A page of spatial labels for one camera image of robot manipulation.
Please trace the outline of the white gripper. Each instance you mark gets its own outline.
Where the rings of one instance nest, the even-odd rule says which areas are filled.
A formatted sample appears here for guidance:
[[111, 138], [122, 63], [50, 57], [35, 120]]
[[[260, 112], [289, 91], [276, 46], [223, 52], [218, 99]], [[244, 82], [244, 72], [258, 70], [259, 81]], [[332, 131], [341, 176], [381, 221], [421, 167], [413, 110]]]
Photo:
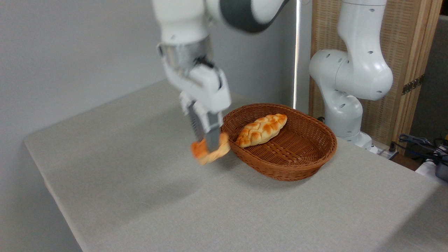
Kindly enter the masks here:
[[[188, 116], [192, 130], [198, 142], [204, 137], [208, 151], [219, 148], [222, 111], [231, 105], [229, 86], [224, 72], [217, 67], [211, 68], [205, 64], [197, 64], [187, 75], [176, 71], [163, 62], [168, 81], [181, 91], [180, 103], [185, 116]], [[206, 109], [197, 115], [194, 105], [200, 102]]]

